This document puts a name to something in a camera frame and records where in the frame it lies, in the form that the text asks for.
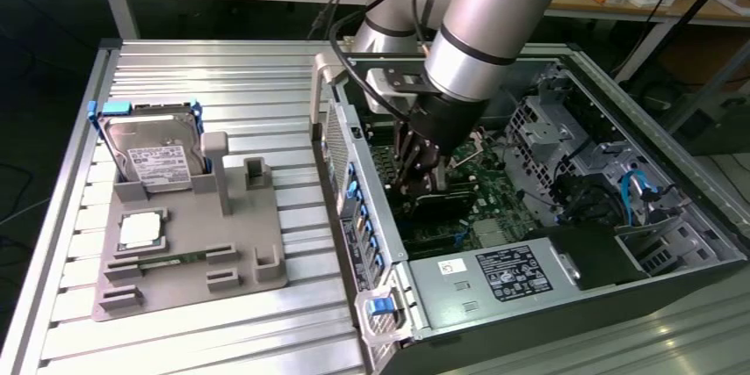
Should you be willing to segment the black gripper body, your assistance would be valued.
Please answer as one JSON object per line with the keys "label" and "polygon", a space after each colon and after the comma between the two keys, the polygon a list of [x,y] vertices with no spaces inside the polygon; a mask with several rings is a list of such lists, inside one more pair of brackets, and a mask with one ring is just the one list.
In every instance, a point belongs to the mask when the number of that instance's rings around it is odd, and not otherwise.
{"label": "black gripper body", "polygon": [[419,95],[408,113],[408,125],[418,136],[451,156],[480,120],[488,101],[464,102],[440,94]]}

